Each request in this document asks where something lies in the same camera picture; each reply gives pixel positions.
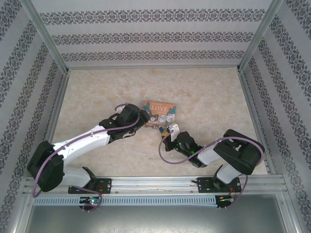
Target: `picture book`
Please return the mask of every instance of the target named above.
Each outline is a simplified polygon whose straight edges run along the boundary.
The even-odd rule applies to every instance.
[[[169,124],[175,121],[176,105],[155,101],[145,101],[143,109],[150,115],[150,120],[145,127],[159,129],[167,128]]]

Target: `patterned wallpaper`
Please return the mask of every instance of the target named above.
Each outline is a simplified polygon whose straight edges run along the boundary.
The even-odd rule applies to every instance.
[[[45,138],[63,74],[18,0],[0,0],[0,233]]]
[[[271,0],[34,0],[69,68],[238,65]]]
[[[310,3],[286,0],[244,71],[273,164],[311,232]]]

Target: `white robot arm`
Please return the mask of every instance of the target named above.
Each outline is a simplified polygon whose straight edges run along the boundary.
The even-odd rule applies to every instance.
[[[38,145],[27,170],[43,192],[49,192],[58,185],[94,190],[96,182],[92,179],[96,177],[87,167],[72,168],[67,165],[94,148],[134,136],[150,119],[145,110],[133,104],[119,105],[115,110],[114,115],[86,133],[54,145],[48,141]]]
[[[242,174],[252,174],[254,168],[263,160],[264,147],[255,140],[234,130],[227,130],[224,137],[207,146],[199,146],[188,132],[180,132],[176,123],[171,124],[168,133],[162,133],[165,150],[176,150],[187,156],[195,167],[206,167],[212,162],[224,159],[222,165],[213,177],[213,187],[218,190],[230,184],[232,180]]]

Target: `mounting base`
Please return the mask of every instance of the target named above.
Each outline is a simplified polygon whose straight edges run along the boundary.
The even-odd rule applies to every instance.
[[[94,185],[93,191],[99,192],[101,194],[110,194],[111,191],[111,181],[109,178],[97,178],[96,183]],[[69,186],[68,188],[69,194],[93,194],[84,190],[80,190]]]
[[[192,182],[198,184],[199,193],[230,193],[230,187],[232,187],[237,193],[241,191],[241,183],[239,178],[234,178],[231,183],[221,189],[214,186],[212,177],[198,177],[196,181]]]

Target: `floor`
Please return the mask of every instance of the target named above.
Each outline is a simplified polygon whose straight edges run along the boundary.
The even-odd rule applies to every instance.
[[[256,139],[253,124],[235,68],[115,69],[72,71],[53,142],[80,135],[114,114],[114,107],[129,102],[139,107],[145,100],[176,104],[181,131],[199,145],[234,129]],[[71,163],[89,167],[97,176],[213,175],[219,160],[206,168],[190,163],[169,165],[158,155],[160,133],[141,128],[134,137],[96,148]],[[164,157],[180,161],[176,151]],[[253,174],[267,174],[264,163]]]

